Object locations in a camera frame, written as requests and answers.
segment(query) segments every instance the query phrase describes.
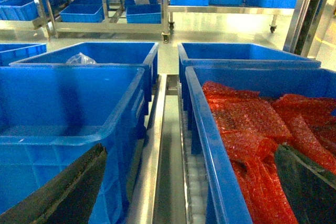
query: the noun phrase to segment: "red bubble wrap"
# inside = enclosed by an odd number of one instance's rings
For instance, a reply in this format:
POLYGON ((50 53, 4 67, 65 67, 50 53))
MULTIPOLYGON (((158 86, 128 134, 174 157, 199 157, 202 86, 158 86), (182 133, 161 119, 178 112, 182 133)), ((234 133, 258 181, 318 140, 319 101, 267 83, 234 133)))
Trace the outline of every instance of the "red bubble wrap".
POLYGON ((229 158, 241 163, 253 157, 263 159, 278 148, 273 140, 253 132, 221 132, 221 137, 229 158))
POLYGON ((336 99, 334 98, 309 98, 298 94, 285 94, 275 101, 274 108, 293 108, 293 109, 316 109, 331 113, 336 109, 336 99))
POLYGON ((260 94, 260 92, 251 90, 235 90, 212 81, 203 84, 203 92, 209 98, 258 98, 260 94))
POLYGON ((278 187, 259 159, 250 159, 247 163, 246 181, 250 198, 262 223, 298 223, 282 188, 278 187))
POLYGON ((254 209, 254 205, 251 201, 250 194, 248 192, 247 188, 247 182, 245 180, 246 170, 241 166, 240 163, 232 161, 232 168, 236 174, 238 184, 241 189, 241 193, 243 194, 247 209, 251 215, 251 219, 254 224, 262 224, 262 222, 259 220, 256 211, 254 209))
POLYGON ((221 109, 230 113, 237 130, 257 132, 277 143, 292 138, 284 121, 267 101, 248 99, 246 102, 227 102, 221 104, 221 109))
POLYGON ((336 174, 336 159, 320 144, 301 116, 290 119, 288 127, 294 136, 295 149, 336 174))
POLYGON ((230 113, 226 111, 214 111, 212 113, 219 132, 228 132, 237 130, 236 124, 230 113))
POLYGON ((311 128, 320 144, 336 156, 336 124, 311 128))
POLYGON ((315 108, 274 108, 279 116, 286 122, 286 120, 292 118, 293 116, 302 116, 305 122, 313 126, 325 126, 336 122, 336 118, 330 114, 330 112, 324 109, 315 108))

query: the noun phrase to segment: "gray floor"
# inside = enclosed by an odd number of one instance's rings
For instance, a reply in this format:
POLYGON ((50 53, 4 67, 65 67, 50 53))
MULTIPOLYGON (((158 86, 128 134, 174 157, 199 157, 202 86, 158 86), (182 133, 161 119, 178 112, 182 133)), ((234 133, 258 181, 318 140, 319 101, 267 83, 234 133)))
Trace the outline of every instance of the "gray floor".
MULTIPOLYGON (((48 51, 83 41, 157 41, 159 73, 179 71, 177 44, 180 42, 248 42, 282 49, 291 17, 279 17, 278 28, 270 33, 270 15, 174 14, 175 31, 171 42, 164 44, 161 35, 146 34, 61 34, 48 42, 48 51)), ((336 70, 336 20, 332 20, 317 59, 322 66, 336 70)), ((46 42, 42 32, 1 31, 0 42, 46 42)), ((163 179, 160 183, 158 223, 183 223, 184 191, 181 167, 181 144, 177 98, 167 97, 163 134, 163 179)))

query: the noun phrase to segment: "storage shelf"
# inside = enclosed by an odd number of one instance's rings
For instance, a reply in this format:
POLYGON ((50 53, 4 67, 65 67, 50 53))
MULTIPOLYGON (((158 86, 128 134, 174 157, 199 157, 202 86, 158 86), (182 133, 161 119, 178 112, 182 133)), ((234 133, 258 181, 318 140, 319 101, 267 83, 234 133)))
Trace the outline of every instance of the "storage shelf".
POLYGON ((227 13, 227 14, 266 14, 290 16, 294 9, 275 9, 260 7, 228 7, 228 6, 168 6, 170 13, 227 13))
POLYGON ((161 24, 116 24, 109 22, 102 23, 68 23, 55 22, 58 32, 78 32, 78 33, 159 33, 163 30, 161 24))
POLYGON ((31 21, 0 20, 0 30, 36 30, 45 25, 46 21, 38 17, 31 21))

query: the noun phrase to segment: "caster wheel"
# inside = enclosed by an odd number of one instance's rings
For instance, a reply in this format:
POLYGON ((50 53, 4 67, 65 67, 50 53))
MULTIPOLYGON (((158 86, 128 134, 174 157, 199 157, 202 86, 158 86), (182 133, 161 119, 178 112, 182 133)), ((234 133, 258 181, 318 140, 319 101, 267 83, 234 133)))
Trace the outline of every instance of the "caster wheel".
POLYGON ((163 35, 163 43, 165 43, 165 44, 169 43, 169 36, 168 35, 163 35))
POLYGON ((175 28, 175 27, 174 27, 174 23, 175 23, 175 22, 171 22, 171 23, 169 23, 169 29, 170 29, 170 30, 174 30, 174 28, 175 28))

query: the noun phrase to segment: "clear plastic bag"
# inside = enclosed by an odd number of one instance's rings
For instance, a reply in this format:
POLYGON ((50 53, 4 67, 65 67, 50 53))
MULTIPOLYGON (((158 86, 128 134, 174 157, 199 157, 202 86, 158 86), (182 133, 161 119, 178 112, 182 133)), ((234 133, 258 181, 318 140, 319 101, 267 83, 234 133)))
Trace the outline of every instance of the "clear plastic bag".
POLYGON ((80 52, 68 59, 66 64, 96 64, 96 61, 80 52))
POLYGON ((134 0, 136 5, 149 5, 149 0, 134 0))

